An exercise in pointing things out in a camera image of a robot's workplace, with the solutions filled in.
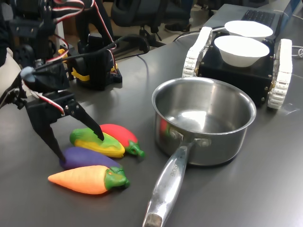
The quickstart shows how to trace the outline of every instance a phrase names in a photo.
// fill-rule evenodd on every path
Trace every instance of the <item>stainless steel pot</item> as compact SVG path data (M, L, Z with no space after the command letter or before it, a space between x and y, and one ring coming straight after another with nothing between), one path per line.
M162 227L177 199L188 163L215 166L239 152L256 117L251 98L222 81L180 78L152 95L155 140L171 155L153 189L143 227Z

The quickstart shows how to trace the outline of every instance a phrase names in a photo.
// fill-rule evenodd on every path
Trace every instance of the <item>red toy pepper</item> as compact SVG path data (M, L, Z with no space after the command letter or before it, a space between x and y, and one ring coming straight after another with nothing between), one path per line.
M139 147L138 139L128 129L116 124L102 124L100 127L104 133L119 141L125 148L126 152L132 155L139 155L141 157L145 156L144 151Z

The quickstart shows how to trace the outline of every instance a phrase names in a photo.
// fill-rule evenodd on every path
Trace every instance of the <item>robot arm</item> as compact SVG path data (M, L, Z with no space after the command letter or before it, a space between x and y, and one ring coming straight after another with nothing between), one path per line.
M68 91L59 92L69 87L62 63L43 70L36 71L34 68L52 57L49 56L48 37L54 34L58 18L60 20L66 15L81 13L85 8L90 8L93 3L94 0L12 1L14 19L10 21L11 31L16 36L26 38L29 43L16 49L17 61L20 60L19 63L24 68L0 97L0 108L9 103L16 104L18 109L25 106L35 132L62 161L65 161L65 157L50 127L50 124L59 118L70 115L91 128L99 139L103 140L104 136L100 126L76 101L74 94ZM39 99L31 102L23 100L27 96L22 88L22 81L39 96Z

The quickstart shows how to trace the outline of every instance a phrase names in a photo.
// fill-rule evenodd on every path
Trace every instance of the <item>table surface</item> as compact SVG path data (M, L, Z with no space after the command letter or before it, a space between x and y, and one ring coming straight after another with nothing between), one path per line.
M303 45L303 21L292 17L281 37ZM151 96L169 79L181 77L196 35L119 63L122 86L96 92L72 86L77 99L100 124L115 123L139 139L146 159L125 156L131 186L105 196L89 196L48 182L62 171L57 157L35 134L25 109L0 111L1 227L142 226L147 202L168 157L153 139ZM302 71L294 60L294 74ZM241 152L217 168L189 166L167 227L298 227L303 225L303 78L293 76L283 107L258 109ZM69 134L84 126L71 117L52 125L62 149Z

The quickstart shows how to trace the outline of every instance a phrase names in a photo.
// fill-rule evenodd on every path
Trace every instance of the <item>metal handle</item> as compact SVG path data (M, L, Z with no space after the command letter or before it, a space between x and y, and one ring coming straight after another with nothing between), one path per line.
M162 227L179 194L192 143L182 142L169 158L148 203L143 227Z

